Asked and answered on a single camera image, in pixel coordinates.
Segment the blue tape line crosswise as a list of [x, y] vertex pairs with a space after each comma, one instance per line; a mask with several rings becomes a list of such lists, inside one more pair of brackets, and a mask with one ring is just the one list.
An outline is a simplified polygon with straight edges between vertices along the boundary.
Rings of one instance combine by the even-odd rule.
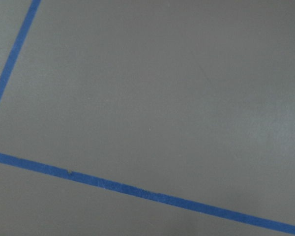
[[106, 190], [130, 195], [137, 198], [142, 198], [149, 201], [166, 204], [173, 207], [207, 214], [210, 216], [227, 219], [243, 224], [252, 225], [255, 227], [265, 228], [278, 232], [295, 235], [295, 225], [273, 221], [270, 219], [260, 218], [249, 214], [244, 214], [216, 206], [211, 206], [191, 200], [186, 200], [179, 197], [174, 197], [162, 193], [155, 193], [144, 190], [135, 186], [124, 183], [119, 183], [104, 178], [99, 178], [80, 172], [70, 171], [68, 169], [59, 168], [52, 165], [47, 165], [23, 158], [0, 153], [0, 163], [8, 166], [21, 168], [53, 177], [66, 179], [94, 187], [103, 188]]

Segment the blue tape line lengthwise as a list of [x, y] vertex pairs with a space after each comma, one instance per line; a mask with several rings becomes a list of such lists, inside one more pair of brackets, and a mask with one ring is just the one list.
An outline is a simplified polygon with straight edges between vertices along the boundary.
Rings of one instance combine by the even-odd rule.
[[24, 20], [21, 24], [21, 27], [18, 31], [18, 34], [14, 40], [14, 43], [12, 45], [12, 48], [9, 52], [9, 55], [7, 57], [7, 60], [5, 62], [5, 65], [2, 69], [2, 72], [0, 74], [0, 101], [2, 99], [2, 96], [4, 94], [5, 88], [8, 84], [9, 78], [12, 74], [12, 71], [14, 69], [14, 66], [16, 64], [16, 61], [18, 59], [19, 53], [23, 47], [23, 44], [27, 38], [27, 34], [31, 28], [31, 25], [34, 21], [34, 18], [36, 16], [37, 10], [40, 6], [41, 1], [40, 0], [32, 0], [29, 8], [27, 10], [27, 13], [24, 17]]

